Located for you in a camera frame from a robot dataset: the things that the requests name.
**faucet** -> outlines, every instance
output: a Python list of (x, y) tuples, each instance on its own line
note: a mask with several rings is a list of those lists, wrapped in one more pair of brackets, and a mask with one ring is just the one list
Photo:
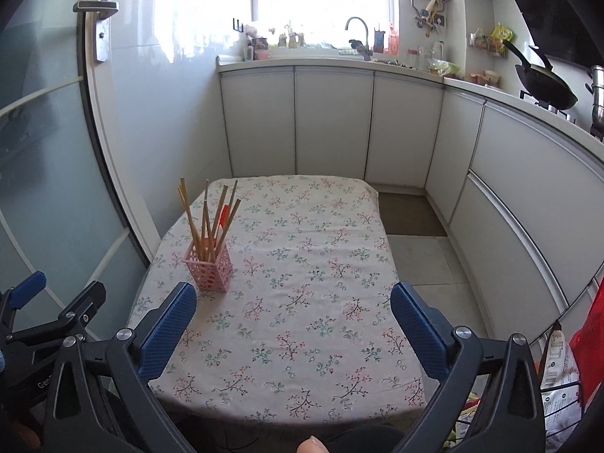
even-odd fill
[(346, 26), (344, 27), (344, 30), (345, 31), (348, 30), (348, 24), (353, 19), (360, 20), (361, 23), (365, 26), (365, 49), (363, 51), (361, 51), (361, 54), (363, 54), (363, 60), (364, 61), (370, 62), (371, 61), (371, 56), (373, 54), (373, 51), (369, 49), (369, 29), (367, 28), (367, 24), (365, 23), (365, 21), (361, 17), (350, 17), (346, 21)]

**floor mat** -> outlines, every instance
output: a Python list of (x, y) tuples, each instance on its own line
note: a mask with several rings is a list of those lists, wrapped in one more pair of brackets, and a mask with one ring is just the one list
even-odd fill
[(379, 214), (389, 235), (447, 236), (424, 196), (379, 193)]

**kitchen counter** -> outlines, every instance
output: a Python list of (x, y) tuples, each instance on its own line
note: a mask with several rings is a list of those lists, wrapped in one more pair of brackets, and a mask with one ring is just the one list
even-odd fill
[(349, 68), (366, 71), (379, 71), (384, 73), (393, 73), (404, 75), (406, 77), (420, 78), (434, 83), (443, 83), (441, 77), (424, 73), (411, 68), (403, 68), (402, 66), (385, 65), (384, 63), (364, 62), (361, 60), (351, 60), (342, 58), (285, 58), (275, 60), (261, 60), (254, 62), (234, 62), (232, 60), (224, 60), (218, 57), (217, 69), (219, 73), (229, 71), (260, 69), (260, 68), (275, 68), (284, 66), (329, 66), (331, 68)]
[(499, 90), (383, 63), (217, 71), (234, 177), (336, 175), (425, 193), (490, 337), (520, 332), (538, 356), (552, 322), (579, 328), (604, 272), (604, 145), (580, 127)]
[(273, 59), (253, 62), (243, 62), (240, 59), (231, 57), (220, 57), (216, 59), (217, 70), (219, 73), (264, 69), (264, 68), (283, 68), (293, 66), (324, 66), (329, 68), (347, 68), (366, 70), (371, 72), (392, 73), (404, 77), (412, 77), (420, 80), (430, 81), (432, 83), (442, 83), (445, 87), (470, 92), (474, 95), (482, 96), (490, 101), (500, 102), (508, 107), (519, 110), (536, 119), (539, 119), (553, 128), (568, 136), (577, 142), (581, 147), (588, 150), (598, 160), (604, 163), (604, 143), (599, 142), (589, 133), (579, 126), (564, 120), (562, 117), (552, 114), (542, 107), (538, 107), (530, 102), (522, 100), (519, 97), (509, 95), (508, 93), (494, 90), (488, 87), (479, 86), (454, 78), (437, 77), (429, 73), (417, 71), (401, 66), (385, 65), (384, 63), (364, 62), (361, 60), (350, 60), (342, 58), (295, 58), (295, 59)]

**pan handle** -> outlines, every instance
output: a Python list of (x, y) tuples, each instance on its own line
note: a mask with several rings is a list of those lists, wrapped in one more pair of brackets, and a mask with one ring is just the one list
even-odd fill
[(524, 54), (522, 54), (518, 48), (516, 46), (514, 46), (511, 42), (509, 42), (507, 39), (503, 39), (501, 42), (503, 42), (503, 45), (508, 48), (510, 51), (512, 51), (518, 58), (520, 58), (520, 61), (522, 62), (522, 68), (524, 69), (524, 71), (528, 71), (530, 70), (530, 63), (528, 61), (528, 59), (526, 59), (526, 57), (524, 57)]
[(538, 57), (541, 58), (541, 61), (543, 61), (543, 64), (545, 65), (545, 67), (547, 68), (548, 71), (552, 71), (552, 68), (554, 68), (552, 66), (552, 63), (550, 63), (550, 60), (547, 59), (547, 56), (545, 55), (545, 53), (543, 53), (542, 50), (540, 50), (539, 48), (535, 47), (535, 46), (529, 46), (533, 51), (535, 51), (535, 54), (537, 54)]

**pink plastic basket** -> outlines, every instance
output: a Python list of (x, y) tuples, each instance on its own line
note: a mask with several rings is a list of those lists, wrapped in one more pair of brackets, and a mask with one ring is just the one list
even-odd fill
[(189, 245), (182, 261), (188, 267), (191, 276), (200, 290), (228, 291), (233, 275), (233, 264), (228, 255), (227, 245), (220, 249), (216, 262), (201, 262), (193, 242)]

